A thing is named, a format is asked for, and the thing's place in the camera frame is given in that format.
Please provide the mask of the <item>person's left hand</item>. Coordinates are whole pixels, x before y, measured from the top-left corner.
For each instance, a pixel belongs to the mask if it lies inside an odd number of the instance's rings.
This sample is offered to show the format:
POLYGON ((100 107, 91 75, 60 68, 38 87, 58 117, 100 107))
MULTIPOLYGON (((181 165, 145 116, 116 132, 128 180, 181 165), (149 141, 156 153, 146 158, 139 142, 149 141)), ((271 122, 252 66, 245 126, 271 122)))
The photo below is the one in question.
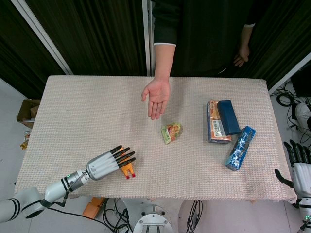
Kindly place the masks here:
POLYGON ((234 66, 242 67, 244 63, 248 62, 249 54, 250 54, 250 50, 249 50, 248 44, 241 45, 237 55, 234 57, 234 61, 233 61, 234 66))

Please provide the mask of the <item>person's open right hand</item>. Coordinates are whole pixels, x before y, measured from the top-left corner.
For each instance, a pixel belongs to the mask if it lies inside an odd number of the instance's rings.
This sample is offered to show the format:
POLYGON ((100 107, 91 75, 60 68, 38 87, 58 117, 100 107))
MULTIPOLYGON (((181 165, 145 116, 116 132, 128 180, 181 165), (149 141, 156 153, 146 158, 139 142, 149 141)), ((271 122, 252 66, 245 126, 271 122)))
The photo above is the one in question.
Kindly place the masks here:
POLYGON ((158 120, 164 114, 170 96, 171 86, 169 79, 154 78, 145 86, 141 94, 141 101, 145 101, 148 97, 147 116, 151 120, 158 120))

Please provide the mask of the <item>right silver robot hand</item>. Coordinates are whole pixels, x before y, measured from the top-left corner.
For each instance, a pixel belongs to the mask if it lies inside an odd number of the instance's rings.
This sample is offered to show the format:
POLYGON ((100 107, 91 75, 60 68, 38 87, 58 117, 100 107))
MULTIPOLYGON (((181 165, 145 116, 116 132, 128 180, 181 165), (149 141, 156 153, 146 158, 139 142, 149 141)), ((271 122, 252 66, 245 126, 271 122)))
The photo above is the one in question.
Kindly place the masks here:
POLYGON ((278 169, 275 169, 275 175, 281 183, 293 188, 299 199, 309 199, 311 198, 311 151, 291 139, 289 143, 283 144, 292 169, 292 181, 285 179, 278 169))

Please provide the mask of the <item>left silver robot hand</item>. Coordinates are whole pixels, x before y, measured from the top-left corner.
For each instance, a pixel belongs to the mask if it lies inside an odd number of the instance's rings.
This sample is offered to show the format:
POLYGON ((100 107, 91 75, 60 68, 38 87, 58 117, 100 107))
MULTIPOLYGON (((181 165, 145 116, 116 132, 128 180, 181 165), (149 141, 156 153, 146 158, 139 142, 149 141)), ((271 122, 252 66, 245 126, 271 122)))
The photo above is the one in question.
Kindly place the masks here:
POLYGON ((119 145, 112 150, 105 152, 91 159, 86 166, 89 177, 95 181, 101 180, 110 173, 129 165, 135 161, 135 152, 129 152, 130 148, 123 148, 119 145))

